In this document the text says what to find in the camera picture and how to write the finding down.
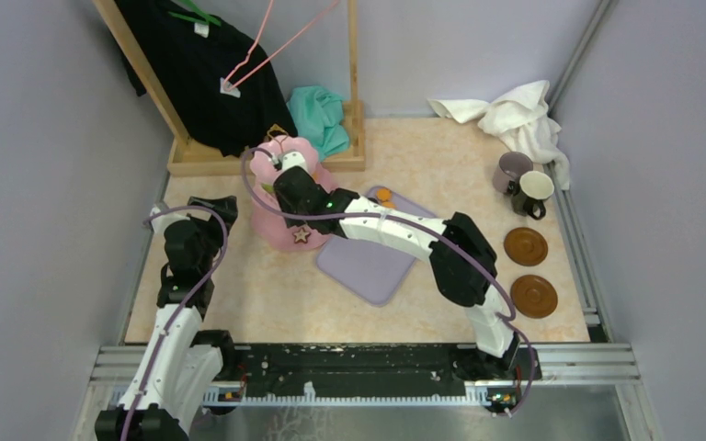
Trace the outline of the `brown star cookie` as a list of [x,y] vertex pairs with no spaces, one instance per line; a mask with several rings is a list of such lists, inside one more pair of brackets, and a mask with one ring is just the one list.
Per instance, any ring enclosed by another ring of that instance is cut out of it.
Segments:
[[292,233],[293,242],[295,244],[308,243],[308,239],[311,234],[312,232],[307,230],[305,227],[299,227]]

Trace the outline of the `orange macaron top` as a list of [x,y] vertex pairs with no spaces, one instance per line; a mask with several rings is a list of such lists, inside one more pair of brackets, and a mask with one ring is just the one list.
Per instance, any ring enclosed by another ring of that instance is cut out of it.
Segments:
[[386,187],[380,187],[375,192],[375,198],[379,202],[390,202],[392,200],[392,197],[393,197],[393,192],[389,188],[386,188]]

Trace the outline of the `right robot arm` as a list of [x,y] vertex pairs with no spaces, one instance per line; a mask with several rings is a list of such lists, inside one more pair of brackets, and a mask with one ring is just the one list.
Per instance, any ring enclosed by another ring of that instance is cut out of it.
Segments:
[[443,220],[387,209],[344,188],[327,191],[298,165],[283,166],[273,190],[288,221],[428,263],[438,292],[465,309],[484,373],[503,379],[514,370],[521,342],[511,324],[514,306],[496,279],[492,245],[468,215]]

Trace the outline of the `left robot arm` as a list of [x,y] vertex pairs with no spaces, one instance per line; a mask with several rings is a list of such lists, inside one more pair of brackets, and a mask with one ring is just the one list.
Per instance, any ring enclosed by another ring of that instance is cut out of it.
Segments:
[[206,390],[239,367],[227,331],[204,331],[214,283],[237,198],[192,197],[184,206],[154,206],[145,224],[165,239],[154,328],[127,390],[99,413],[98,440],[187,440]]

